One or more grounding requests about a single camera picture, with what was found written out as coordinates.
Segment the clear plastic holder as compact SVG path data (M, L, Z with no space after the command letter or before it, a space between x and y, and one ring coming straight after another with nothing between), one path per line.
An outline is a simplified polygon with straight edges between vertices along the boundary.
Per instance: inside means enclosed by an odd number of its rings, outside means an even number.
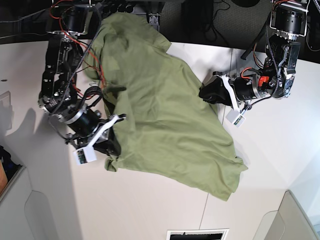
M11 93L6 91L0 95L0 135L4 136L12 129L13 106L11 104Z

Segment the white vent slot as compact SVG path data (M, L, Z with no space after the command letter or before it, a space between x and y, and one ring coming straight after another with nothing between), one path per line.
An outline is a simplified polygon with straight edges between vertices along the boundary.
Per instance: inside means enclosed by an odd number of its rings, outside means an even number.
M166 240L225 240L230 229L168 230Z

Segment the grey partition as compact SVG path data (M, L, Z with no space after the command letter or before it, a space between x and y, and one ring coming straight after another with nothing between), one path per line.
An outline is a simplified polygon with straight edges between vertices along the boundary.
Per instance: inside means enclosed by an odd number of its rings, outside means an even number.
M287 190L278 210L263 217L253 237L255 240L318 240L320 229L310 221L291 190Z
M49 200L32 189L29 172L22 166L0 196L2 240L58 240Z

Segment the black power strip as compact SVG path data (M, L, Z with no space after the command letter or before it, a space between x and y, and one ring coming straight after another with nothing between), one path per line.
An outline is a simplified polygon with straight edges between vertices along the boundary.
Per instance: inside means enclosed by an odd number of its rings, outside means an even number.
M126 0L103 0L100 2L103 6L103 13L132 13L136 3Z

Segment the grey partition right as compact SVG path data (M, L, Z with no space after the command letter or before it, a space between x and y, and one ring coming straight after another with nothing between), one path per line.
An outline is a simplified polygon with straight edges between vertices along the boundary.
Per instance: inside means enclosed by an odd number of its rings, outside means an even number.
M291 190L287 190L278 210L263 217L253 237L255 240L318 240L320 229L310 221Z

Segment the green t-shirt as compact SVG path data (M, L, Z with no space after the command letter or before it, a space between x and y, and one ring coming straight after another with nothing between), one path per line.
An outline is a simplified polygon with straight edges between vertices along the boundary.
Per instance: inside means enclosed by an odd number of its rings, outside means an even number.
M227 201L247 166L217 108L199 98L200 80L168 54L171 45L140 16L102 20L92 48L105 77L105 112L126 114L113 126L121 153L104 167L162 175Z

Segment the grey partition left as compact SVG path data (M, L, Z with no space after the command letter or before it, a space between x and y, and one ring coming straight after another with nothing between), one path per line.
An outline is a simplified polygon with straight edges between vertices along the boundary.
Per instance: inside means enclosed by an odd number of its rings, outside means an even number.
M49 200L32 189L29 172L22 166L0 196L2 240L58 240Z

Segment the aluminium frame post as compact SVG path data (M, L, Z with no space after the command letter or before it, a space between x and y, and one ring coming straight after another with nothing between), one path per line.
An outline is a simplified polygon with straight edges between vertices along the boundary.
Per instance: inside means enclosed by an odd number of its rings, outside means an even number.
M160 23L161 23L161 14L160 13L151 13L146 14L147 22L152 26L156 31L160 32Z

